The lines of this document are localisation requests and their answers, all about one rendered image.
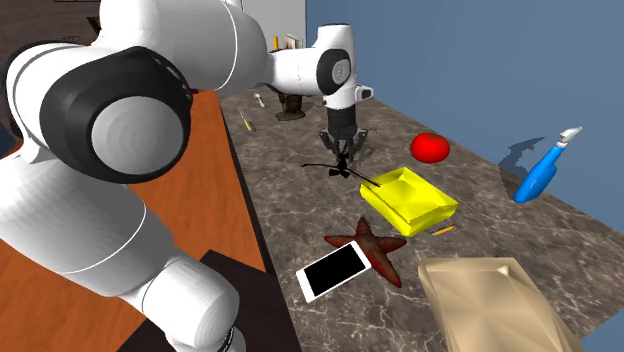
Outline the yellow-handled screwdriver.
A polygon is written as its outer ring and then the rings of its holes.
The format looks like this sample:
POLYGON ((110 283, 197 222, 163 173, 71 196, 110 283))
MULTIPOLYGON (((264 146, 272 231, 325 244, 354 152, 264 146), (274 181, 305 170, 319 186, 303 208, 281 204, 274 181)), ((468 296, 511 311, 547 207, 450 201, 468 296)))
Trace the yellow-handled screwdriver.
POLYGON ((245 111, 242 108, 237 108, 237 112, 239 113, 245 127, 247 128, 248 131, 251 132, 255 132, 256 128, 253 125, 252 121, 248 118, 247 114, 245 113, 245 111))

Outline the red-brown starfish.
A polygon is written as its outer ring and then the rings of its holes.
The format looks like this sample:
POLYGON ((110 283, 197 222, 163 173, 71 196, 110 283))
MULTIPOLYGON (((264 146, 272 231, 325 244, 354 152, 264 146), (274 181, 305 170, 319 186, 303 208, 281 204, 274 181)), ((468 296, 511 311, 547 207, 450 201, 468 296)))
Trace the red-brown starfish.
POLYGON ((354 235, 326 235, 324 240, 339 248, 351 241, 356 241, 372 268, 388 282, 401 288, 402 282, 387 254, 403 247, 407 241, 397 237, 377 237, 372 232, 369 222, 360 217, 354 235))

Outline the beige angular box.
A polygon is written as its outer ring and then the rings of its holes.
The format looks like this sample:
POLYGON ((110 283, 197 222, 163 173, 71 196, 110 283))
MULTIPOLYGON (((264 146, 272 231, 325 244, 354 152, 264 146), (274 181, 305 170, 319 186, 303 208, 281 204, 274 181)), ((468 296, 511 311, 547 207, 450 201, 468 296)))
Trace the beige angular box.
POLYGON ((513 258, 427 258, 418 275, 448 352, 585 352, 513 258))

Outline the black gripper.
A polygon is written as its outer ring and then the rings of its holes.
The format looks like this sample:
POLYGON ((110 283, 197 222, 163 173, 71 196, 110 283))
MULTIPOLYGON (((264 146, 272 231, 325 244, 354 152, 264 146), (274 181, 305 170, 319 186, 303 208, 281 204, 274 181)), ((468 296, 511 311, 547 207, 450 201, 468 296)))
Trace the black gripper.
POLYGON ((327 109, 327 129, 319 131, 319 137, 324 146, 332 152, 336 161, 342 158, 341 141, 346 142, 346 154, 349 163, 352 163, 355 155, 361 150, 367 130, 357 127, 356 108, 327 109))

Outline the dark brown pedestal object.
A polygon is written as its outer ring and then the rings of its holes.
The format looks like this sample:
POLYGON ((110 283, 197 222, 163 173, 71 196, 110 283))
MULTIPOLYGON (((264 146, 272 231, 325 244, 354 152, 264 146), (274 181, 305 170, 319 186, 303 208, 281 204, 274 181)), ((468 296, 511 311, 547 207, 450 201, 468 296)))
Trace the dark brown pedestal object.
POLYGON ((292 121, 301 119, 305 116, 302 110, 302 96, 297 94, 278 93, 279 102, 282 111, 275 114, 279 121, 292 121))

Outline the white phone with black screen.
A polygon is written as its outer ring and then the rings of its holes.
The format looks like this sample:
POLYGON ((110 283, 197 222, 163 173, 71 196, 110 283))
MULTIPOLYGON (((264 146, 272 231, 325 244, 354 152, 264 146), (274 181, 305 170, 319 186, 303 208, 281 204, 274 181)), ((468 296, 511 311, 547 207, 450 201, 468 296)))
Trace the white phone with black screen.
POLYGON ((351 241, 296 272, 307 303, 371 269, 356 241, 351 241))

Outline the red tomato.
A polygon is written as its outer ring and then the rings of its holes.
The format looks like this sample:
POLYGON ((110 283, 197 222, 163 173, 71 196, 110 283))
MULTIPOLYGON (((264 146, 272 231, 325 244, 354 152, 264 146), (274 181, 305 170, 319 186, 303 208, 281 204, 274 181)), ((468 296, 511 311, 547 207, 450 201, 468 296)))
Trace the red tomato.
POLYGON ((450 154, 450 144, 436 133, 421 133, 414 137, 410 145, 412 156, 423 163, 438 163, 450 154))

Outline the yellow shallow tray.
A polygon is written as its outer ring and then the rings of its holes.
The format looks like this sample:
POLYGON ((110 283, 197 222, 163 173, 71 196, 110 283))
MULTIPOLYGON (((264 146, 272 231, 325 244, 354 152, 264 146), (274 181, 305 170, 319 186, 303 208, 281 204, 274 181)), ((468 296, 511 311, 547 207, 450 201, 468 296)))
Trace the yellow shallow tray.
POLYGON ((406 237, 451 217, 458 202, 407 167, 363 181, 360 194, 406 237))

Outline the blue spray bottle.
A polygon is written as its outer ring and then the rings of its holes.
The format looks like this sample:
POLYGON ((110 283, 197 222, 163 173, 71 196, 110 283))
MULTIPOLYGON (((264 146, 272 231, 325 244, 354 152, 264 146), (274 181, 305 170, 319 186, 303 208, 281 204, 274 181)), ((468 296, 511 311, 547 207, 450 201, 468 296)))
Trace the blue spray bottle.
POLYGON ((557 172, 557 159, 582 129, 582 126, 578 126, 566 129, 560 133, 556 144, 534 165, 520 183, 513 196, 513 200, 516 203, 529 202, 537 198, 545 190, 557 172))

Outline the black thin-rod object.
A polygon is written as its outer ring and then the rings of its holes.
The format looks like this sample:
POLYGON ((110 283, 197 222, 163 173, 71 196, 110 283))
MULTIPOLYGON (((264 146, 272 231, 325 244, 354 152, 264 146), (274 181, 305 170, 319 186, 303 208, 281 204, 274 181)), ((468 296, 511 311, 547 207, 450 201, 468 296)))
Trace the black thin-rod object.
POLYGON ((301 164, 301 167, 327 167, 329 169, 328 175, 329 176, 342 176, 343 178, 347 179, 349 178, 351 175, 355 175, 356 177, 376 186, 376 187, 380 187, 380 184, 378 184, 377 182, 367 178, 366 176, 360 174, 357 171, 352 170, 347 163, 347 160, 345 158, 340 158, 339 161, 337 162, 336 165, 329 165, 329 164, 324 164, 324 163, 304 163, 301 164))

